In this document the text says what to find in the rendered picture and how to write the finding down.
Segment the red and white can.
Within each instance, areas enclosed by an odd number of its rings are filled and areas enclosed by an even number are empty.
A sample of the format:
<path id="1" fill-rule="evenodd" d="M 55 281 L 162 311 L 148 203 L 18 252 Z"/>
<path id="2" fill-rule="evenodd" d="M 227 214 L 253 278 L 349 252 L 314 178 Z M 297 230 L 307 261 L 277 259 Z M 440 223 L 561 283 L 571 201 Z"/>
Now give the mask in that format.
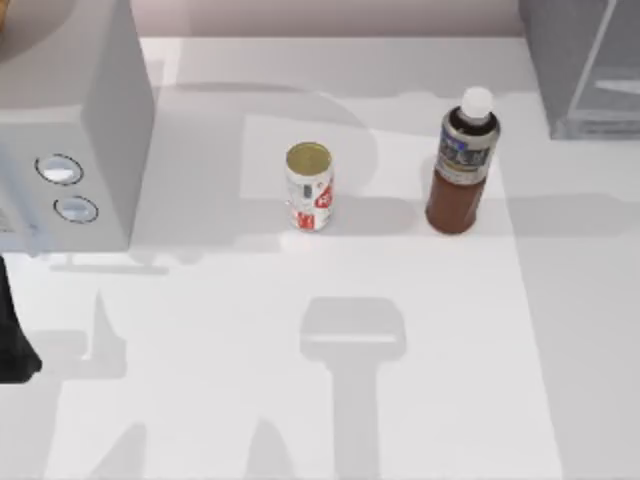
<path id="1" fill-rule="evenodd" d="M 285 176 L 294 226 L 305 232 L 325 228 L 334 200 L 334 165 L 330 151 L 311 141 L 293 145 L 286 153 Z"/>

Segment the brown bottle with white cap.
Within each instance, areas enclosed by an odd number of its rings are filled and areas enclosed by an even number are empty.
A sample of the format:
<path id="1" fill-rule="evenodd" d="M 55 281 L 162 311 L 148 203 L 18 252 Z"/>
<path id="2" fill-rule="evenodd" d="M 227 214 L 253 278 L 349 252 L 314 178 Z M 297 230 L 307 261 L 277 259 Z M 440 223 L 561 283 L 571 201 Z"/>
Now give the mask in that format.
<path id="1" fill-rule="evenodd" d="M 441 233 L 462 234 L 476 221 L 501 136 L 501 123 L 493 106 L 491 91 L 473 86 L 442 118 L 425 207 L 426 219 Z"/>

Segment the round microwave knob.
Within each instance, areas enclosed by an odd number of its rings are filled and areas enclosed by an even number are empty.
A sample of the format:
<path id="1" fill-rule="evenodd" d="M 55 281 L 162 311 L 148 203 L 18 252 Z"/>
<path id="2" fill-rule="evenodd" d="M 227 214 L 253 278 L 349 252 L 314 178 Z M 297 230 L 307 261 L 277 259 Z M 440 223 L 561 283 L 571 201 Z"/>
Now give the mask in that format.
<path id="1" fill-rule="evenodd" d="M 53 202 L 53 209 L 60 218 L 74 224 L 89 224 L 99 216 L 96 204 L 82 196 L 57 199 Z"/>
<path id="2" fill-rule="evenodd" d="M 38 157 L 34 166 L 41 178 L 55 185 L 74 185 L 84 177 L 82 166 L 74 158 L 60 153 Z"/>

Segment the pale microwave oven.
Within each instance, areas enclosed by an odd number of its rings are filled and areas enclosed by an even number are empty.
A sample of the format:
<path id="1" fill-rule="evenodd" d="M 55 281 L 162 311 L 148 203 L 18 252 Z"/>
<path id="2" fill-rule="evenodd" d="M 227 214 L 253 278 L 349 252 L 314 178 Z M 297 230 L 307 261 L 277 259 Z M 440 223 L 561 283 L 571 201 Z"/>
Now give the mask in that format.
<path id="1" fill-rule="evenodd" d="M 128 248 L 155 117 L 131 0 L 4 0 L 0 32 L 0 253 Z M 38 157 L 74 158 L 84 177 L 55 185 Z M 89 224 L 53 202 L 96 204 Z"/>

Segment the grey cabinet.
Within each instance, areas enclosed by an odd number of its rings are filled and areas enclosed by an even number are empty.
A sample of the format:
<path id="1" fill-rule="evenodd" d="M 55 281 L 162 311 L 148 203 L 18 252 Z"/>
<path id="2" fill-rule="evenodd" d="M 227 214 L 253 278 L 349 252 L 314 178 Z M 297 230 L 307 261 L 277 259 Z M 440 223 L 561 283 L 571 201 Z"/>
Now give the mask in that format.
<path id="1" fill-rule="evenodd" d="M 640 0 L 518 0 L 554 140 L 640 141 Z"/>

